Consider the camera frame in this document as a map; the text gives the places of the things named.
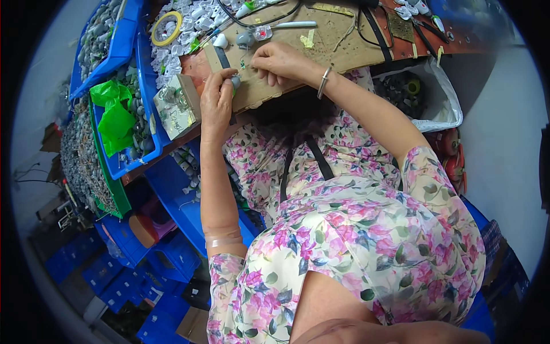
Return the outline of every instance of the wooden table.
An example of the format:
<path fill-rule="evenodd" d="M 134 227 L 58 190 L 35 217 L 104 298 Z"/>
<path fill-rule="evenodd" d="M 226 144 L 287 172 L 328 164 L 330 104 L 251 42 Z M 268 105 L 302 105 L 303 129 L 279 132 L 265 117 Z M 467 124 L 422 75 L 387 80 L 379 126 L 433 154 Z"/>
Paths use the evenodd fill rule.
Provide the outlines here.
<path fill-rule="evenodd" d="M 381 0 L 382 4 L 384 4 L 386 10 L 388 12 L 395 12 L 393 8 L 395 8 L 397 5 L 393 2 L 393 0 Z M 373 17 L 377 20 L 378 26 L 380 27 L 381 31 L 384 33 L 387 42 L 391 42 L 391 36 L 388 30 L 388 23 L 386 19 L 386 14 L 384 13 L 383 9 L 378 7 L 371 11 L 373 14 Z M 340 15 L 340 19 L 344 20 L 346 23 L 350 22 L 350 17 L 346 17 L 344 15 Z M 429 25 L 432 25 L 430 21 L 424 17 L 424 16 L 415 16 L 415 19 L 420 21 L 425 21 Z M 361 25 L 363 24 L 368 25 L 366 20 L 362 21 Z M 483 51 L 486 51 L 486 46 L 477 39 L 477 37 L 473 34 L 469 35 L 469 31 L 466 28 L 452 28 L 448 22 L 443 21 L 443 25 L 445 27 L 445 31 L 451 31 L 454 34 L 455 40 L 451 41 L 450 44 L 443 43 L 436 35 L 429 32 L 428 30 L 422 29 L 422 32 L 426 36 L 426 38 L 429 40 L 429 42 L 432 44 L 434 49 L 437 51 L 439 49 L 439 46 L 443 46 L 445 54 L 453 54 L 453 53 L 480 53 Z M 428 56 L 430 53 L 428 51 L 428 48 L 424 45 L 416 31 L 414 32 L 415 35 L 415 45 L 417 50 L 418 56 Z M 466 36 L 468 36 L 470 43 L 466 42 Z M 341 53 L 345 53 L 345 49 L 347 47 L 348 42 L 344 40 L 344 42 L 341 44 L 342 49 L 340 49 Z M 392 48 L 393 53 L 393 60 L 402 60 L 407 58 L 413 58 L 413 45 L 410 42 L 401 40 L 399 38 L 394 38 L 394 46 Z M 212 72 L 212 68 L 210 66 L 210 63 L 208 61 L 208 58 L 206 56 L 205 50 L 199 50 L 196 53 L 193 53 L 191 55 L 184 55 L 180 57 L 181 60 L 181 67 L 182 67 L 182 73 L 191 76 L 193 80 L 193 84 L 197 88 L 197 91 L 199 95 L 202 94 L 202 91 L 204 89 L 204 79 L 210 75 Z M 123 185 L 127 185 L 131 181 L 133 181 L 135 178 L 143 174 L 143 172 L 151 167 L 154 163 L 159 161 L 160 159 L 167 156 L 170 152 L 172 152 L 177 147 L 180 147 L 190 140 L 193 140 L 197 136 L 200 135 L 200 126 L 194 128 L 190 132 L 187 133 L 182 138 L 176 139 L 167 146 L 164 147 L 162 154 L 150 161 L 148 164 L 140 166 L 136 168 L 135 170 L 130 171 L 129 173 L 125 174 L 122 177 Z"/>

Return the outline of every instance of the hair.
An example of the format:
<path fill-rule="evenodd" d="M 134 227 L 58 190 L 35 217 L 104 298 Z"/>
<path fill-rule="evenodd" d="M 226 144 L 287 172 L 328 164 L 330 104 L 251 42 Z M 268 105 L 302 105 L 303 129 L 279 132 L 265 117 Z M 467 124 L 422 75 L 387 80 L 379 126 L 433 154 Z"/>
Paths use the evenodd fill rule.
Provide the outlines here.
<path fill-rule="evenodd" d="M 319 137 L 334 122 L 337 111 L 334 103 L 317 90 L 304 86 L 269 100 L 257 109 L 249 110 L 266 139 L 274 138 L 283 146 L 294 148 L 306 136 Z"/>

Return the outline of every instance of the woman's right hand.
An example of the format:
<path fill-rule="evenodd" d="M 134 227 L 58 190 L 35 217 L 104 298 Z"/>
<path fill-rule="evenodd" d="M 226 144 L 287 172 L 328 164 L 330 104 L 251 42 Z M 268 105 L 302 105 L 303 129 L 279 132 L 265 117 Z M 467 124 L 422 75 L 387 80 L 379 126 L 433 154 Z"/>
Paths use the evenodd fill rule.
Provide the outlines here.
<path fill-rule="evenodd" d="M 250 64 L 258 70 L 258 76 L 267 76 L 269 86 L 283 85 L 287 79 L 310 83 L 310 78 L 321 68 L 296 49 L 283 42 L 270 42 L 258 48 Z"/>

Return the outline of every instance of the bangle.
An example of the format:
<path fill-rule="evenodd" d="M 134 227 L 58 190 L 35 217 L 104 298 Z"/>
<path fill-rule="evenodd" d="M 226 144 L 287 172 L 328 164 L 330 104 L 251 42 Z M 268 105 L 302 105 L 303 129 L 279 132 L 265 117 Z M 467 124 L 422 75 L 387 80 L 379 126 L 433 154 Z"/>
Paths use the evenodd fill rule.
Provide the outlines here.
<path fill-rule="evenodd" d="M 323 97 L 323 89 L 325 88 L 325 84 L 328 80 L 328 73 L 331 72 L 332 66 L 328 66 L 327 71 L 323 75 L 323 79 L 321 79 L 321 85 L 319 86 L 319 91 L 317 92 L 317 98 L 321 99 Z"/>

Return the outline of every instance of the workbench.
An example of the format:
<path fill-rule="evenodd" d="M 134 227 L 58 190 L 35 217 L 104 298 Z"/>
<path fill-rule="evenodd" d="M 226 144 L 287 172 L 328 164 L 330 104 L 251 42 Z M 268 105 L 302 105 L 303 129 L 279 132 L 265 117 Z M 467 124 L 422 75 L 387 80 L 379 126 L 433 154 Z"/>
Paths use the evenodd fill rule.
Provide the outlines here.
<path fill-rule="evenodd" d="M 380 1 L 387 12 L 395 13 L 393 8 L 397 7 L 393 0 L 381 0 Z M 274 5 L 268 8 L 260 9 L 256 12 L 252 12 L 250 15 L 241 18 L 240 20 L 245 24 L 255 24 L 259 21 L 265 21 L 280 16 L 281 14 L 289 12 L 295 6 L 294 0 L 284 2 L 279 5 Z M 372 18 L 376 21 L 376 25 L 379 31 L 386 39 L 386 45 L 391 45 L 391 35 L 388 30 L 388 21 L 384 10 L 379 6 L 374 10 L 370 10 Z M 365 38 L 370 41 L 377 42 L 376 35 L 373 31 L 371 24 L 364 14 L 360 14 L 361 17 L 361 32 Z M 430 20 L 422 15 L 414 16 L 419 21 L 424 21 L 427 25 L 433 24 Z M 290 83 L 284 88 L 280 86 L 269 87 L 265 80 L 258 80 L 255 76 L 255 72 L 249 67 L 250 58 L 254 55 L 255 49 L 261 46 L 261 43 L 267 43 L 270 41 L 284 41 L 305 56 L 311 58 L 313 61 L 320 65 L 329 66 L 332 65 L 333 70 L 338 73 L 344 73 L 347 70 L 352 70 L 368 65 L 375 65 L 381 63 L 388 63 L 387 54 L 384 56 L 382 50 L 365 42 L 358 34 L 356 29 L 340 43 L 340 45 L 334 51 L 336 43 L 345 35 L 350 26 L 353 23 L 353 18 L 340 13 L 332 13 L 324 10 L 308 8 L 305 4 L 302 5 L 294 14 L 280 20 L 280 23 L 286 21 L 302 21 L 302 20 L 314 20 L 317 22 L 317 26 L 314 28 L 313 35 L 313 47 L 305 48 L 304 44 L 300 41 L 300 36 L 308 36 L 308 33 L 313 28 L 292 28 L 292 29 L 274 29 L 273 36 L 264 42 L 260 42 L 253 47 L 252 50 L 245 52 L 238 49 L 236 45 L 229 46 L 225 49 L 225 55 L 232 68 L 239 70 L 239 74 L 242 76 L 242 85 L 239 91 L 235 94 L 233 99 L 233 112 L 238 113 L 245 111 L 247 108 L 256 108 L 263 102 L 268 101 L 270 98 L 280 96 L 284 92 L 292 91 L 300 87 L 298 83 Z M 422 32 L 429 40 L 435 50 L 438 50 L 440 46 L 443 46 L 445 54 L 454 53 L 481 53 L 487 47 L 473 35 L 468 28 L 452 27 L 451 23 L 443 21 L 445 31 L 451 31 L 454 35 L 454 41 L 450 41 L 450 44 L 446 44 L 441 41 L 439 37 L 423 30 Z M 244 28 L 237 24 L 232 24 L 223 32 L 226 35 L 229 42 L 234 40 L 237 32 L 242 32 Z M 422 42 L 420 36 L 414 32 L 416 55 L 418 57 L 428 56 L 430 52 L 428 48 Z M 405 40 L 394 37 L 394 45 L 390 50 L 391 61 L 404 60 L 414 58 L 413 44 Z M 240 60 L 245 63 L 245 68 L 241 68 Z M 206 44 L 203 49 L 199 51 L 184 55 L 180 57 L 182 73 L 191 76 L 193 84 L 195 85 L 199 95 L 202 94 L 206 78 L 212 72 L 216 72 L 222 69 L 218 56 L 211 44 Z M 190 140 L 200 135 L 200 126 L 195 127 L 186 135 L 178 138 L 165 146 L 163 153 L 160 157 L 143 165 L 135 170 L 130 171 L 122 177 L 122 182 L 127 185 L 136 177 L 141 175 L 147 168 L 152 166 L 155 162 L 168 155 L 171 151 L 180 147 Z"/>

